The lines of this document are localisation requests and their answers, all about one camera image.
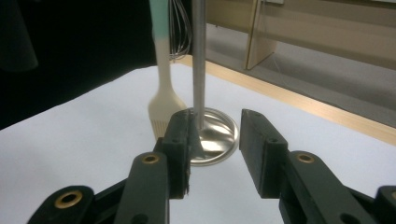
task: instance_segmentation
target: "screw hole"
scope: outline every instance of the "screw hole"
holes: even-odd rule
[[[312,163],[315,160],[312,156],[309,156],[307,154],[298,154],[297,159],[305,163]]]
[[[357,218],[353,217],[350,214],[341,214],[340,218],[341,221],[343,221],[346,224],[361,224]]]
[[[149,222],[148,216],[138,214],[131,219],[131,224],[147,224]]]
[[[148,155],[147,157],[143,158],[143,163],[152,164],[159,160],[160,158],[157,155]]]
[[[55,201],[55,207],[65,209],[79,203],[82,199],[82,193],[79,190],[73,190],[59,196]]]

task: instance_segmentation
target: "brass insert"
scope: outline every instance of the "brass insert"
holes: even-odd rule
[[[143,163],[152,164],[152,163],[155,163],[155,162],[157,162],[159,160],[160,160],[159,156],[152,154],[152,155],[148,155],[145,158],[143,158]]]
[[[298,154],[297,159],[305,163],[312,163],[315,161],[315,159],[312,156],[307,154]]]
[[[65,209],[79,203],[82,199],[82,193],[79,190],[73,190],[59,196],[55,201],[55,207]]]

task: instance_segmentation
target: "white table surface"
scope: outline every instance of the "white table surface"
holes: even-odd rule
[[[192,106],[192,71],[172,65],[177,94]],[[155,140],[148,104],[157,67],[137,69],[66,104],[0,132],[0,223],[26,223],[54,191],[95,192],[126,178],[135,156]],[[374,197],[396,185],[396,147],[222,79],[206,76],[207,107],[240,124],[241,110],[263,113],[290,150],[320,156],[346,185]],[[191,168],[191,191],[172,200],[171,223],[282,223],[278,200],[258,195],[239,150],[226,161]]]

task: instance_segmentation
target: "metal rod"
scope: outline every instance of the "metal rod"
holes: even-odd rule
[[[198,130],[203,128],[205,116],[205,42],[205,0],[192,0],[193,111]]]

